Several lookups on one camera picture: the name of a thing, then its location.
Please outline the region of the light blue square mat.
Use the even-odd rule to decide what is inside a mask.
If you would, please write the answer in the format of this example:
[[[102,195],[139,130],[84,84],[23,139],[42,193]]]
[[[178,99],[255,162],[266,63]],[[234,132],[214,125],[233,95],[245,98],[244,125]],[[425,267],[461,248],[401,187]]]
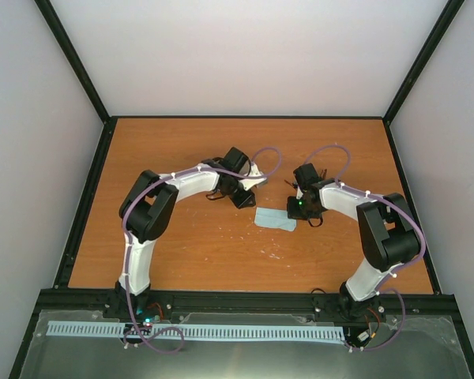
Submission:
[[[273,208],[256,208],[254,224],[258,227],[293,232],[297,222],[288,217],[286,210]]]

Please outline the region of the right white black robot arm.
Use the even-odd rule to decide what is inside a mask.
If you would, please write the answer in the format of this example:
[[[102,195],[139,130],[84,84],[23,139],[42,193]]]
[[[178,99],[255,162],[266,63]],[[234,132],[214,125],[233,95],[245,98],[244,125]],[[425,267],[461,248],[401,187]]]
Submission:
[[[296,195],[287,200],[288,218],[323,223],[323,213],[338,212],[358,223],[363,261],[340,286],[338,311],[347,320],[380,294],[382,285],[426,251],[423,232],[399,193],[380,196],[325,178],[312,163],[293,171]]]

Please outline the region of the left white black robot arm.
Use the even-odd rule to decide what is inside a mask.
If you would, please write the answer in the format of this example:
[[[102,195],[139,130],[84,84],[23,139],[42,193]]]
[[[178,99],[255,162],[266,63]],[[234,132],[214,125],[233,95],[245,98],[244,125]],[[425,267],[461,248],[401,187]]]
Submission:
[[[147,312],[153,250],[177,203],[205,193],[211,201],[227,197],[236,208],[249,208],[256,205],[253,188],[265,181],[258,165],[237,148],[183,171],[143,171],[119,209],[125,252],[116,291],[122,310],[134,318]]]

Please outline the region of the brown sunglasses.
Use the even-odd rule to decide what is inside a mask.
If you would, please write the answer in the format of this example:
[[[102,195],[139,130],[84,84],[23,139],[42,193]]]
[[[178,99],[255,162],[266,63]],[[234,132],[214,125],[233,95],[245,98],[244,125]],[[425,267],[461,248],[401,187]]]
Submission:
[[[328,171],[327,169],[323,169],[319,171],[319,177],[322,180],[326,179],[327,171]],[[298,182],[296,180],[292,180],[291,182],[289,182],[288,180],[285,180],[284,182],[295,190],[299,188]]]

